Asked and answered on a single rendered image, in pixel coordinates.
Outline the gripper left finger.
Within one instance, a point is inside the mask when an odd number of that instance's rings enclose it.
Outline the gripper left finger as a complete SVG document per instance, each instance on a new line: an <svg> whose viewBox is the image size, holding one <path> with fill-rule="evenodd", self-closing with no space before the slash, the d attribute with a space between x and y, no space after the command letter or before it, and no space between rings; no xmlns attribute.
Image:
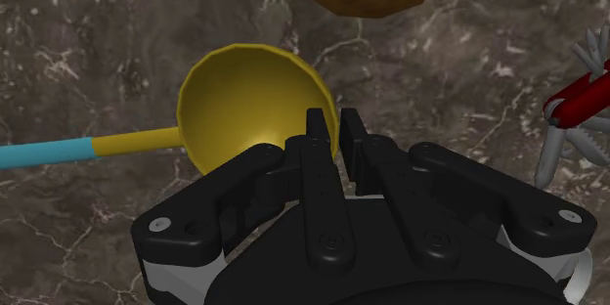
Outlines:
<svg viewBox="0 0 610 305"><path fill-rule="evenodd" d="M254 145L141 215L131 228L136 254L159 265L207 265L293 200L302 207L310 267L346 274L356 244L320 109L308 109L305 134L284 148Z"/></svg>

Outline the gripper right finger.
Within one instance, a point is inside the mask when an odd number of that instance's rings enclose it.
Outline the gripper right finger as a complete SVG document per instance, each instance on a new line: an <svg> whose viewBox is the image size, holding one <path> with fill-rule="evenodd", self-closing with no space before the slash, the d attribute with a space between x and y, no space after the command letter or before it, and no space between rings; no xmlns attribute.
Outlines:
<svg viewBox="0 0 610 305"><path fill-rule="evenodd" d="M491 264L512 252L558 273L597 227L582 207L437 144L403 151L368 133L355 109L341 111L339 146L358 195L384 196L424 270L449 273L469 259Z"/></svg>

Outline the yellow ladle with blue handle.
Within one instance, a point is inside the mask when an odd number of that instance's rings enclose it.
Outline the yellow ladle with blue handle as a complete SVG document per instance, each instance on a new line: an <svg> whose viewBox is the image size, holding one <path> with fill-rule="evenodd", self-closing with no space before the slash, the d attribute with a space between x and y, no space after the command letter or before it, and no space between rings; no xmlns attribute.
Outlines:
<svg viewBox="0 0 610 305"><path fill-rule="evenodd" d="M308 109L324 113L330 149L338 149L335 100L299 56L266 44L236 43L206 54L189 71L170 128L0 146L0 169L184 148L206 174L260 144L284 147L306 132Z"/></svg>

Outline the red pocket knife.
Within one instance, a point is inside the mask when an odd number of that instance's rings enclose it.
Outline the red pocket knife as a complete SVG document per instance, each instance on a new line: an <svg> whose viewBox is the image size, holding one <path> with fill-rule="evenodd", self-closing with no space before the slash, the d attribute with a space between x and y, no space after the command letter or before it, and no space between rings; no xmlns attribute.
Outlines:
<svg viewBox="0 0 610 305"><path fill-rule="evenodd" d="M598 34L587 30L587 46L574 44L572 51L588 72L548 98L543 106L548 128L535 174L535 186L540 189L551 183L559 159L569 154L563 149L565 143L592 164L610 164L610 152L589 134L591 131L610 134L610 118L598 115L610 108L609 41L610 25L601 27Z"/></svg>

